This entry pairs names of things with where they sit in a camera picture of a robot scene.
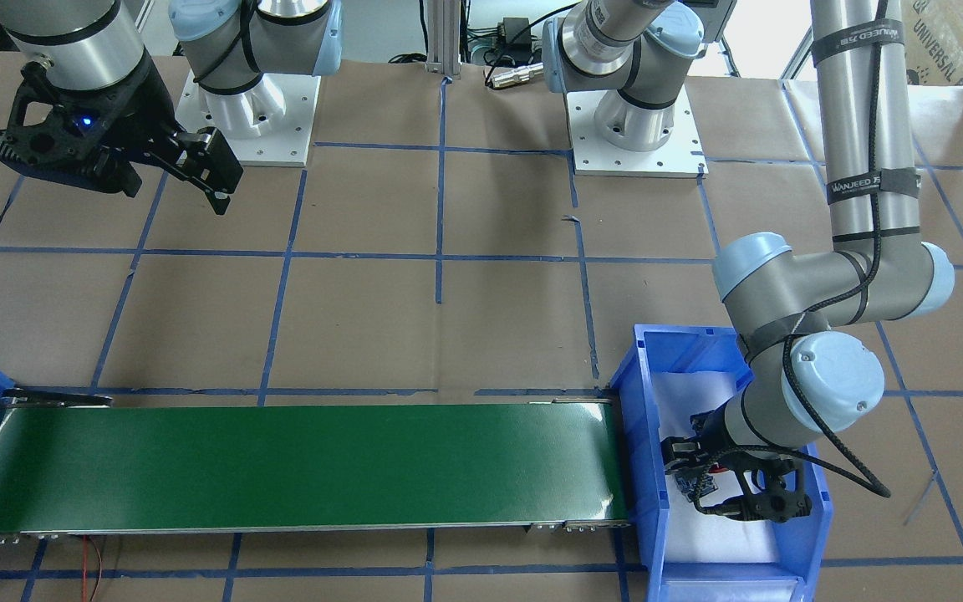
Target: metal connector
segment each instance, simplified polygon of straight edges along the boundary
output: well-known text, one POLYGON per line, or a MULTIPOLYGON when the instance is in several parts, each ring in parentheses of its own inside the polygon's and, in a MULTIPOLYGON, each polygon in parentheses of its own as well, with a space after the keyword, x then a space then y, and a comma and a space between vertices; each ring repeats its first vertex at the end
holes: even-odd
POLYGON ((504 88, 511 88, 513 85, 528 84, 531 79, 540 77, 543 73, 545 73, 545 65, 543 64, 517 66, 512 71, 494 75, 492 88, 493 90, 503 90, 504 88))

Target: conveyor belt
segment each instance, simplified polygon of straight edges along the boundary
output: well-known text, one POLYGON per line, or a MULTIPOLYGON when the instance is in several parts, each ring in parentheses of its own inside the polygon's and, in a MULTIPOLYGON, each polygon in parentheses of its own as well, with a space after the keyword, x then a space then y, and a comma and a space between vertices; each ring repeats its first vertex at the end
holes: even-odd
POLYGON ((604 403, 12 408, 0 533, 620 523, 604 403))

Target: white mounting plate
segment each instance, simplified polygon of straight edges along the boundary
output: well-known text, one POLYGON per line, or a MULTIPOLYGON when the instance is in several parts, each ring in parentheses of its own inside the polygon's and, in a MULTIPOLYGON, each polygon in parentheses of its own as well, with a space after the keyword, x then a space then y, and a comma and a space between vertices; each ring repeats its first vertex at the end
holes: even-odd
MULTIPOLYGON (((318 106, 321 77, 267 73, 284 94, 284 126, 258 138, 229 138, 229 147, 241 165, 270 167, 306 167, 310 150, 310 133, 314 126, 314 107, 318 106)), ((190 132, 200 127, 217 125, 206 118, 199 100, 199 84, 188 72, 184 91, 176 103, 176 119, 190 132)))
POLYGON ((707 174, 701 137, 685 88, 674 104, 675 125, 666 144, 652 152, 620 149, 601 136, 593 113, 607 91, 567 93, 567 123, 574 151, 574 172, 586 176, 650 176, 696 178, 707 174))

